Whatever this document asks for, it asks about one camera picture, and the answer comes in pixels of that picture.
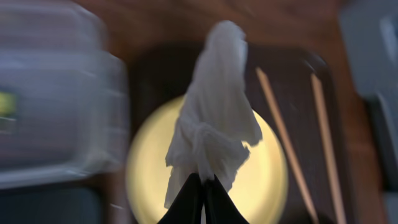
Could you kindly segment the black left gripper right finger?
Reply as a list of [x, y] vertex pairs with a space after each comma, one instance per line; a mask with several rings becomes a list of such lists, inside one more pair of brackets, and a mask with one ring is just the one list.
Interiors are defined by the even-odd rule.
[[214, 175], [204, 183], [206, 224], [249, 224]]

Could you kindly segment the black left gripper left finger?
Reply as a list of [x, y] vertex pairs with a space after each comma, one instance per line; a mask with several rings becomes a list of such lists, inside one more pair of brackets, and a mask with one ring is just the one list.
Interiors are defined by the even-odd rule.
[[190, 174], [158, 224], [200, 224], [204, 201], [203, 193], [199, 175]]

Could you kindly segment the yellow plate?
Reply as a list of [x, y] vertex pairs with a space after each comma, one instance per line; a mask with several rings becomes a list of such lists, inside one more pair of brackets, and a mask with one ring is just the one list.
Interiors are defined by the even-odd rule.
[[[183, 101], [180, 96], [156, 109], [133, 139], [126, 164], [126, 191], [138, 223], [157, 223], [167, 212], [164, 202], [172, 169], [165, 165], [165, 157]], [[278, 223], [287, 200], [287, 164], [271, 127], [258, 113], [254, 116], [262, 140], [248, 147], [249, 158], [239, 168], [228, 194], [249, 223]]]

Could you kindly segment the white tissue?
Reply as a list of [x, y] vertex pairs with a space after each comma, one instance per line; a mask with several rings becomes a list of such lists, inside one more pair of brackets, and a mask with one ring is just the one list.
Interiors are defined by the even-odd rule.
[[249, 157], [243, 144], [255, 146], [262, 140], [245, 95], [247, 54], [245, 34], [231, 21], [217, 23], [207, 35], [165, 157], [172, 168], [165, 208], [192, 173], [200, 182], [218, 178], [230, 190]]

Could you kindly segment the green yellow snack wrapper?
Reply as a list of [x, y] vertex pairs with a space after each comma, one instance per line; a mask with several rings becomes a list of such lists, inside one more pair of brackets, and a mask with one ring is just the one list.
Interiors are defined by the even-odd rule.
[[1, 91], [0, 93], [0, 113], [1, 117], [12, 118], [16, 113], [16, 95]]

